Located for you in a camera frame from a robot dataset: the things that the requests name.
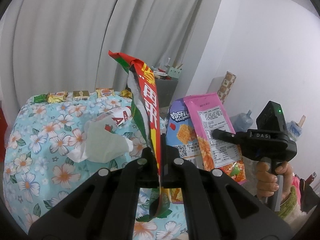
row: barcode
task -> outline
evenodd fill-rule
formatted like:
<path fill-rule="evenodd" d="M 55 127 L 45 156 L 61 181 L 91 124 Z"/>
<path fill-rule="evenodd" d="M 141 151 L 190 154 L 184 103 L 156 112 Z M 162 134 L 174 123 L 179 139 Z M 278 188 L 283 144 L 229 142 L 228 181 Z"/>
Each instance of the barcode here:
<path fill-rule="evenodd" d="M 191 161 L 191 162 L 197 167 L 196 158 L 194 158 L 194 159 L 189 159 L 188 161 Z"/>

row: gray curtain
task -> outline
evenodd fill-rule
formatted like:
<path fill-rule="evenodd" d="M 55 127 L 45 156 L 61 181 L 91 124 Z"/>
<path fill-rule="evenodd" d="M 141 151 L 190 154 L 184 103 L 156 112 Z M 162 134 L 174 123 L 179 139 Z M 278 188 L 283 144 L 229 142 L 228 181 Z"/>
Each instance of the gray curtain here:
<path fill-rule="evenodd" d="M 152 66 L 186 47 L 200 0 L 13 0 L 0 39 L 0 82 L 11 126 L 32 95 L 125 87 L 108 56 Z"/>

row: finger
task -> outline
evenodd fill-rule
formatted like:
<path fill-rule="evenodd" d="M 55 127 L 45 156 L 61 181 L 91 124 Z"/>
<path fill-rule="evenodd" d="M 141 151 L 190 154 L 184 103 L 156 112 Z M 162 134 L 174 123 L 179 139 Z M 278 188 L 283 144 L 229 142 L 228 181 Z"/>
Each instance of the finger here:
<path fill-rule="evenodd" d="M 278 180 L 276 175 L 270 174 L 266 171 L 258 171 L 256 173 L 256 178 L 260 181 L 269 182 L 269 183 L 271 182 L 275 183 Z"/>
<path fill-rule="evenodd" d="M 257 190 L 257 197 L 260 199 L 263 197 L 271 197 L 273 194 L 274 192 L 271 192 L 271 191 L 261 190 L 261 189 Z"/>
<path fill-rule="evenodd" d="M 275 168 L 275 172 L 277 174 L 292 175 L 292 167 L 288 162 L 283 162 L 280 166 Z"/>
<path fill-rule="evenodd" d="M 276 183 L 267 183 L 263 181 L 258 181 L 257 189 L 275 192 L 279 189 L 279 185 Z"/>
<path fill-rule="evenodd" d="M 270 166 L 268 163 L 265 162 L 258 162 L 256 166 L 257 171 L 268 171 L 270 169 Z"/>

